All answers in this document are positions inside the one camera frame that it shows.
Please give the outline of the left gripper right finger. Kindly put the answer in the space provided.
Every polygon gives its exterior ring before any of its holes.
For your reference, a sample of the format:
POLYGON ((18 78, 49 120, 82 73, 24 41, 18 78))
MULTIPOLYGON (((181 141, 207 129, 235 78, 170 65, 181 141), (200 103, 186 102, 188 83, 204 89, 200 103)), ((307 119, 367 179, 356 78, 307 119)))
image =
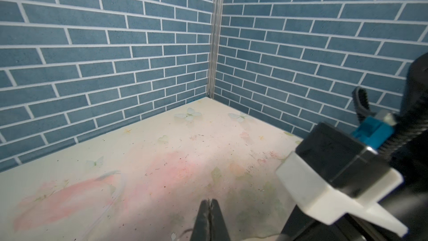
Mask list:
POLYGON ((220 205, 216 199, 210 201, 210 240, 231 241, 220 205))

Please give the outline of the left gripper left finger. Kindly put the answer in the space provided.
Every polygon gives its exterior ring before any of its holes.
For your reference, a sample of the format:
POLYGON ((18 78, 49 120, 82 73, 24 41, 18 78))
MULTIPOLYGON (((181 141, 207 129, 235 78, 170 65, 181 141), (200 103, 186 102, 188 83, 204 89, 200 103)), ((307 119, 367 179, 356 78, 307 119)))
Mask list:
POLYGON ((203 200, 200 204, 190 241, 210 240, 210 201, 203 200))

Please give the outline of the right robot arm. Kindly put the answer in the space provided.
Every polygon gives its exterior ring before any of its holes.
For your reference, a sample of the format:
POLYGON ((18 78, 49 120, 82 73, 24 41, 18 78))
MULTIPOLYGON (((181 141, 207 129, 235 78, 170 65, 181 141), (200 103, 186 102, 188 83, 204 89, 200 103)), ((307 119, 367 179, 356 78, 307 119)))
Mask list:
POLYGON ((280 241, 428 238, 428 57, 411 65, 399 113, 352 93, 359 126, 318 124, 276 174, 296 202, 280 241))

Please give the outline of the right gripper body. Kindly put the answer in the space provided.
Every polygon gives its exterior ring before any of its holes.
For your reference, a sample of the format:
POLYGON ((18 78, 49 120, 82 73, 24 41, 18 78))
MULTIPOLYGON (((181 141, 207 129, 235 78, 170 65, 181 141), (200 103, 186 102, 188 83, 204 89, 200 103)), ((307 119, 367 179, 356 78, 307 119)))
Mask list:
POLYGON ((281 241, 367 241, 345 216, 332 225, 323 224, 296 205, 280 233, 281 241))

